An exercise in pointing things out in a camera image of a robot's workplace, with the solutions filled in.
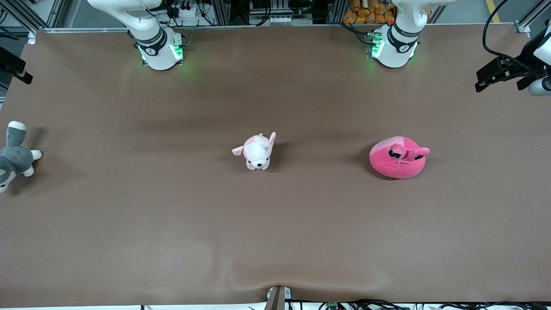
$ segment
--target pink plush dog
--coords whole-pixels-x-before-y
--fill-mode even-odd
[[[247,160],[247,168],[249,170],[268,169],[270,165],[270,155],[272,154],[272,148],[274,141],[276,140],[276,133],[272,132],[270,139],[264,137],[263,134],[250,137],[243,146],[234,148],[231,152],[239,156],[241,152]]]

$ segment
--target plush toy ear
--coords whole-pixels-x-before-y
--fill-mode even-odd
[[[402,156],[403,156],[403,155],[406,155],[407,150],[406,150],[406,148],[405,148],[403,145],[393,144],[393,145],[391,145],[390,148],[392,149],[392,151],[393,151],[394,153],[400,154],[400,155],[402,155]]]
[[[270,135],[270,139],[268,140],[269,143],[274,144],[274,141],[276,140],[276,133],[275,131],[272,132],[272,135]]]
[[[413,150],[415,155],[427,156],[430,153],[430,150],[427,147],[420,147]]]
[[[234,155],[239,156],[239,155],[241,155],[241,152],[243,152],[243,148],[244,148],[244,146],[236,147],[236,148],[232,149],[231,152]]]

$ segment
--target plush toy eye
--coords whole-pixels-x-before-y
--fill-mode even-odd
[[[395,157],[395,158],[400,158],[402,155],[401,154],[398,154],[398,153],[394,153],[392,151],[392,149],[389,149],[388,150],[388,155],[390,155],[390,157]]]

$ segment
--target pink round plush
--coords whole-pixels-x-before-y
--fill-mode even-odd
[[[374,145],[369,152],[369,162],[387,177],[405,179],[423,170],[429,152],[428,148],[419,147],[410,138],[392,137]]]

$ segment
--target brown table surface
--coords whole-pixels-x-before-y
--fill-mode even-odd
[[[481,25],[429,26],[398,70],[341,28],[197,31],[184,66],[125,33],[39,34],[1,112],[44,151],[1,197],[3,307],[551,299],[551,103],[500,83]],[[512,25],[489,45],[518,55]],[[231,149],[277,131],[268,171]],[[369,168],[405,135],[411,180]]]

